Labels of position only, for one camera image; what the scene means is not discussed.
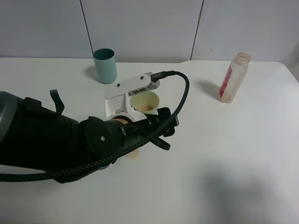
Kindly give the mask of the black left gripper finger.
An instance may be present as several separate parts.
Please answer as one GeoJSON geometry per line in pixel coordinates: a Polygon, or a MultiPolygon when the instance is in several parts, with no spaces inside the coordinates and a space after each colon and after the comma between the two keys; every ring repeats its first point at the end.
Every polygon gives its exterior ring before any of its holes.
{"type": "Polygon", "coordinates": [[[175,126],[174,124],[169,124],[162,130],[162,135],[164,137],[170,137],[175,133],[175,126]]]}
{"type": "MultiPolygon", "coordinates": [[[[169,118],[172,117],[172,113],[168,107],[158,108],[158,120],[160,124],[165,123],[169,118]]],[[[167,126],[178,126],[179,120],[178,117],[173,117],[169,122],[166,124],[167,126]]]]}

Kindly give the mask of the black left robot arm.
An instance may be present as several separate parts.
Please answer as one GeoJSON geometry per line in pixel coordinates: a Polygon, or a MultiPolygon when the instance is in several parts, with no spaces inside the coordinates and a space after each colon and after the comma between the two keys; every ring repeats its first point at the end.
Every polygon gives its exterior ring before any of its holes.
{"type": "Polygon", "coordinates": [[[169,150],[164,138],[179,124],[167,107],[137,122],[123,116],[108,121],[90,116],[78,122],[62,114],[64,104],[56,90],[50,95],[55,111],[33,98],[0,94],[0,162],[40,170],[40,180],[47,174],[58,183],[80,180],[114,164],[129,147],[144,145],[150,134],[152,144],[169,150]]]}

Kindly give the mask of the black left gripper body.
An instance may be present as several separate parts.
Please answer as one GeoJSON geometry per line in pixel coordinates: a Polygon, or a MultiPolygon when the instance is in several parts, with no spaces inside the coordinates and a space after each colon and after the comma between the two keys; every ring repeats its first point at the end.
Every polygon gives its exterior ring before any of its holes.
{"type": "Polygon", "coordinates": [[[145,120],[132,122],[125,117],[103,121],[96,117],[79,123],[79,155],[82,163],[107,158],[105,163],[114,163],[120,153],[145,140],[161,124],[158,115],[147,115],[145,120]]]}

